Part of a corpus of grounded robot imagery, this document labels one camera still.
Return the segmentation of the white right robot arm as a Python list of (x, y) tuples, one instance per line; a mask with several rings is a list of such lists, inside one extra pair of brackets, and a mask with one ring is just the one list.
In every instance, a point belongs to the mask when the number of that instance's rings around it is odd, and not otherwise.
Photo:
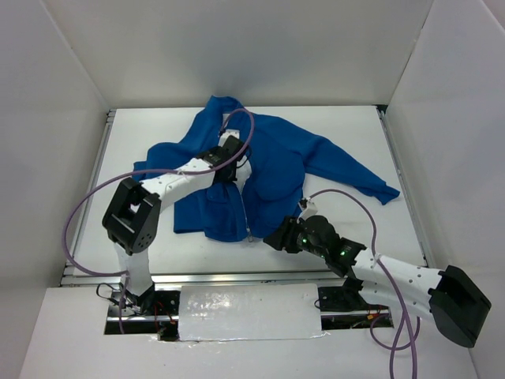
[(321, 215), (306, 220), (287, 216), (264, 243), (274, 250), (306, 251), (322, 258), (334, 274), (345, 278), (348, 307), (360, 309), (368, 303), (406, 308), (461, 347), (475, 346), (492, 307), (462, 269), (426, 268), (374, 255), (365, 245), (340, 236)]

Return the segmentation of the blue zip-up fleece jacket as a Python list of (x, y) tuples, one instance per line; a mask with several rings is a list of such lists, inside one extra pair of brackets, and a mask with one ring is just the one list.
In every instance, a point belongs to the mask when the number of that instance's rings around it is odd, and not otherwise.
[(251, 140), (245, 183), (216, 183), (176, 202), (175, 233), (202, 232), (220, 242), (264, 238), (285, 216), (299, 214), (307, 174), (352, 186), (383, 205), (398, 197), (398, 190), (327, 138), (283, 118), (248, 116), (241, 107), (235, 98), (211, 97), (180, 142), (155, 144), (145, 160), (134, 163), (137, 181), (154, 177), (155, 169), (182, 166), (218, 144), (226, 113), (232, 115), (229, 128)]

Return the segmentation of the silver zipper pull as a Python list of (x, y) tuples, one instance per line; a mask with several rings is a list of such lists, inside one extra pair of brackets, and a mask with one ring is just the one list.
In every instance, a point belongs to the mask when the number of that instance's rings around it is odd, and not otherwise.
[(247, 232), (248, 232), (248, 242), (253, 242), (254, 237), (253, 237), (252, 232), (250, 231), (250, 228), (247, 229)]

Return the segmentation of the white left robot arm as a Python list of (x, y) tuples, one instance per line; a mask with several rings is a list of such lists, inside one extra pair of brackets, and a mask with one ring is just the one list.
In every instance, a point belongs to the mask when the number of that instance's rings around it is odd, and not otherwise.
[(198, 154), (173, 173), (136, 181), (122, 180), (105, 212), (102, 224), (113, 242), (126, 305), (144, 315), (155, 305), (155, 285), (149, 269), (148, 248), (154, 242), (160, 214), (172, 204), (216, 183), (234, 182), (244, 143), (227, 134), (219, 145)]

